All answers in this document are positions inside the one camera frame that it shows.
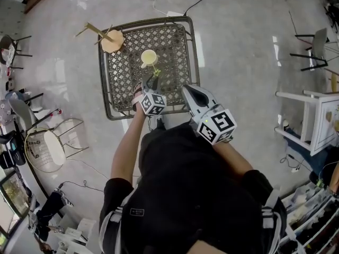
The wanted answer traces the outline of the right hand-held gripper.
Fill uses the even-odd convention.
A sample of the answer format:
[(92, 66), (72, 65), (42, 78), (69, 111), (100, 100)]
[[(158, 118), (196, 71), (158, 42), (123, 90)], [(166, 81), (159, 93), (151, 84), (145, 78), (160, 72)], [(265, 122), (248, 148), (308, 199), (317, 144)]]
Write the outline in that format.
[(206, 89), (196, 85), (183, 85), (182, 96), (191, 112), (191, 127), (211, 145), (229, 143), (237, 123), (229, 109), (217, 104), (215, 97)]

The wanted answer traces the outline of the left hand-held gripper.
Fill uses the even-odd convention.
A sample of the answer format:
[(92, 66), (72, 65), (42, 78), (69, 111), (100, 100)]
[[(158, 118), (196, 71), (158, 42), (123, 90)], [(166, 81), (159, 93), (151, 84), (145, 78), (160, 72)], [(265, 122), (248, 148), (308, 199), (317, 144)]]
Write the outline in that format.
[(142, 79), (142, 110), (148, 116), (160, 115), (167, 106), (167, 100), (159, 90), (159, 77), (154, 78), (151, 89), (148, 82), (149, 78)]

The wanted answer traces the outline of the person's left hand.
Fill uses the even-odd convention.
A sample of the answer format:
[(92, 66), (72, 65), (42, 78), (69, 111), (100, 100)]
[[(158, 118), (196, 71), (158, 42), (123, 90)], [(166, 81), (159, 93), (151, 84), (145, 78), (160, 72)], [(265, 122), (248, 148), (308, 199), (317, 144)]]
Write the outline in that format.
[(144, 98), (144, 94), (142, 92), (142, 82), (140, 81), (135, 87), (133, 91), (133, 99), (132, 99), (132, 110), (137, 111), (137, 104), (141, 103)]

